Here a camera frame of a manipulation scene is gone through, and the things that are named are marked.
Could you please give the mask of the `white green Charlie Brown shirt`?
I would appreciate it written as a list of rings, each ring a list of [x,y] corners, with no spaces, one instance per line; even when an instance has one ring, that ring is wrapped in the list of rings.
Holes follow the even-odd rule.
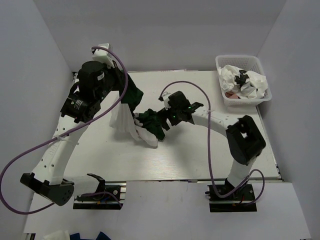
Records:
[[[158,142],[164,140],[165,133],[156,111],[149,108],[145,112],[136,112],[143,95],[129,76],[124,97],[111,110],[109,126],[117,133],[130,134],[134,140],[157,148]]]

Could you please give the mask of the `pink t shirt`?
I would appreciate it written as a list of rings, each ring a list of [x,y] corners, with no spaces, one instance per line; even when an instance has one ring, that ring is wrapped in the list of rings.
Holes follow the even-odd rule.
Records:
[[[226,92],[225,96],[228,99],[239,99],[239,96],[237,94],[235,94],[234,92]]]

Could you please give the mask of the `white t shirt black print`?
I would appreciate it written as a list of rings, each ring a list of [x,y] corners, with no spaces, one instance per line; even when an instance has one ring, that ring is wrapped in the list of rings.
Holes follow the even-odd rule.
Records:
[[[217,69],[220,87],[224,93],[233,92],[239,99],[262,99],[268,89],[264,75],[236,66],[225,65]]]

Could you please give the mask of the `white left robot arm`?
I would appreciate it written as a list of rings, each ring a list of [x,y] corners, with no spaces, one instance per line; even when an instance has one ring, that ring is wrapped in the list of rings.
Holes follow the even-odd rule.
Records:
[[[101,109],[106,96],[121,87],[121,76],[116,62],[111,65],[87,61],[78,71],[78,81],[71,87],[61,110],[53,142],[30,173],[20,182],[35,193],[63,206],[74,196],[89,196],[99,200],[105,196],[106,181],[93,173],[66,177],[68,161],[79,144],[89,122]]]

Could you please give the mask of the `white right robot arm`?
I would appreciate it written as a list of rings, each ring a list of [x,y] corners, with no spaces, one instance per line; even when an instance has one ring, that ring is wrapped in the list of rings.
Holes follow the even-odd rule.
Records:
[[[237,118],[210,111],[202,103],[190,103],[181,91],[172,94],[165,92],[159,100],[164,103],[164,108],[157,114],[165,130],[170,129],[167,122],[172,126],[187,122],[208,127],[209,132],[226,137],[233,162],[225,180],[225,192],[233,200],[242,196],[243,185],[248,182],[253,163],[266,147],[266,141],[253,118],[249,115]]]

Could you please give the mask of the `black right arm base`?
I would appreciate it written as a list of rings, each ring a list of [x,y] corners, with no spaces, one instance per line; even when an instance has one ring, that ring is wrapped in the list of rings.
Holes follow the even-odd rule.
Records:
[[[256,199],[251,184],[243,186],[240,190],[225,198],[218,197],[213,186],[208,185],[205,195],[208,198],[211,213],[249,213],[257,211],[256,203],[251,203]]]

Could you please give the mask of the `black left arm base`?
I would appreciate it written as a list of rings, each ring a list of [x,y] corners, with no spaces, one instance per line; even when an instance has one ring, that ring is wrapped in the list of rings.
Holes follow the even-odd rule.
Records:
[[[120,210],[126,196],[125,182],[106,182],[103,192],[94,196],[76,196],[73,200],[74,210]]]

